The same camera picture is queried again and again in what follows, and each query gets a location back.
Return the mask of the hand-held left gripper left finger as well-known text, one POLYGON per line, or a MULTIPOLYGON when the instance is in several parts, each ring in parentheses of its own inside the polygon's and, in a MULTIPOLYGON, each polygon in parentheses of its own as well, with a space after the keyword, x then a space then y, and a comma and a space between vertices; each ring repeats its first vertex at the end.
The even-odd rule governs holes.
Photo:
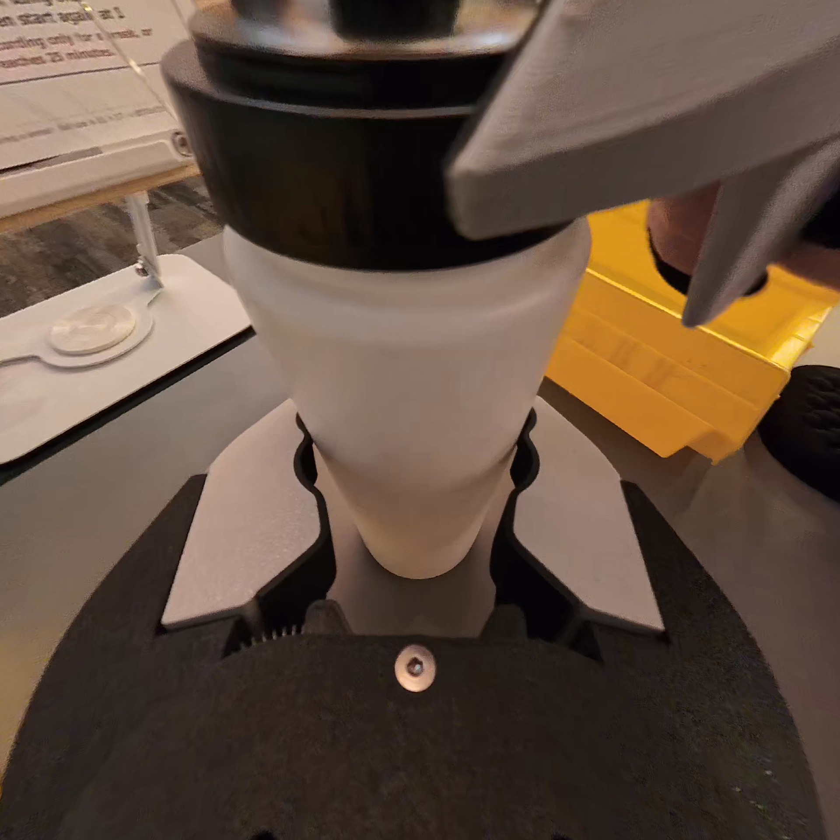
POLYGON ((295 406, 279 406, 227 446, 206 474, 163 628, 233 617, 253 634, 301 629, 337 571, 317 477, 295 406))

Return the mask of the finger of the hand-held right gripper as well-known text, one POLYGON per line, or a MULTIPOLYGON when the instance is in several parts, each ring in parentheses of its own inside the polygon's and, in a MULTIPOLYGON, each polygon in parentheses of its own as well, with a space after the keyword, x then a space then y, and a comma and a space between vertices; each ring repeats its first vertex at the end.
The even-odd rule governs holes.
POLYGON ((722 181, 838 136, 838 2, 545 2, 446 164, 486 239, 722 181))
POLYGON ((689 284, 683 325, 709 323, 745 296, 833 193, 839 139, 722 181, 689 284))

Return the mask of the person's right forearm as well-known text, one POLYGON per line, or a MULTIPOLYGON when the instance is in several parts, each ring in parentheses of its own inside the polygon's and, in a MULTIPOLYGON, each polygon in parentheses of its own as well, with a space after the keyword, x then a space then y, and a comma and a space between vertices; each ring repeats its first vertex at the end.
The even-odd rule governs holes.
POLYGON ((839 370, 795 367, 758 425, 763 446, 793 477, 839 501, 839 370))

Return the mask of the white stand base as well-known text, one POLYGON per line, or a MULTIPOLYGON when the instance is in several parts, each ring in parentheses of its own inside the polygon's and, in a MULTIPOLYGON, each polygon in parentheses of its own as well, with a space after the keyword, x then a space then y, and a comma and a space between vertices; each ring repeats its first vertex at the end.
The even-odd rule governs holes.
POLYGON ((1 321, 5 468, 120 407, 250 329, 235 291, 160 255, 146 192, 127 198, 137 261, 1 321))

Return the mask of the person's right hand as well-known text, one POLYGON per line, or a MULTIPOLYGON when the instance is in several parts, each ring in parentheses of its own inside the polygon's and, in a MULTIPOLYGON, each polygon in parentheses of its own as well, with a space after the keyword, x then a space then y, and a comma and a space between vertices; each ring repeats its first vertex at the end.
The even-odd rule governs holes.
POLYGON ((718 182, 653 199, 647 210, 647 232, 654 256, 691 277, 697 267, 717 201, 718 182))

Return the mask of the white plastic bottle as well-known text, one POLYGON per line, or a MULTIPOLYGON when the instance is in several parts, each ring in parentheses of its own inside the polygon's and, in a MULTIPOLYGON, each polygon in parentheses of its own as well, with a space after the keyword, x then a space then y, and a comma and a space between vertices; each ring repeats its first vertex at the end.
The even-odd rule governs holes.
POLYGON ((224 255, 258 337, 386 570, 429 579, 473 545, 589 262, 580 218, 473 266, 317 266, 231 227, 224 255))

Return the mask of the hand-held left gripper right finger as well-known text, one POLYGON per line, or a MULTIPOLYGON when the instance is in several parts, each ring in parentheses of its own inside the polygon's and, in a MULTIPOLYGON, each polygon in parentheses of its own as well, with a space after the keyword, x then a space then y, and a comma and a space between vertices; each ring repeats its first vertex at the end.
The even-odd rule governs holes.
POLYGON ((598 447, 541 397, 518 437, 492 543, 496 606, 527 638, 582 640, 594 627, 665 631, 622 481, 598 447))

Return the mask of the yellow plastic bin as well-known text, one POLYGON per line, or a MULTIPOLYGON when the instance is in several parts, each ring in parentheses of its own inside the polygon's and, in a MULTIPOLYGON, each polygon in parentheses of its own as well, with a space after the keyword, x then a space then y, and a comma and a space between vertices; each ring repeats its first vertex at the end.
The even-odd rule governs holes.
POLYGON ((838 293, 772 267, 762 290, 709 325, 657 272, 648 203, 588 216, 591 255, 546 377, 666 458, 737 451, 781 394, 838 293))

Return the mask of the printed instruction sheet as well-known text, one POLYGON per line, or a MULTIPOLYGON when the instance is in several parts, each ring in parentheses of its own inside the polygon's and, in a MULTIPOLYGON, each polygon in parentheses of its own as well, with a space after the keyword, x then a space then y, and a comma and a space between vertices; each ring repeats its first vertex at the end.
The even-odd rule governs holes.
POLYGON ((161 76, 188 1, 2 1, 2 168, 178 129, 161 76))

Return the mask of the black bottle lid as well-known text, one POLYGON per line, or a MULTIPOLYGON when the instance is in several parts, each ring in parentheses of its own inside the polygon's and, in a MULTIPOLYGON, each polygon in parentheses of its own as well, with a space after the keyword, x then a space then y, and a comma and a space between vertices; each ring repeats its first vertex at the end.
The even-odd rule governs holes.
POLYGON ((440 270, 564 226, 471 240, 445 160, 538 2, 217 2, 161 72, 223 224, 349 270, 440 270))

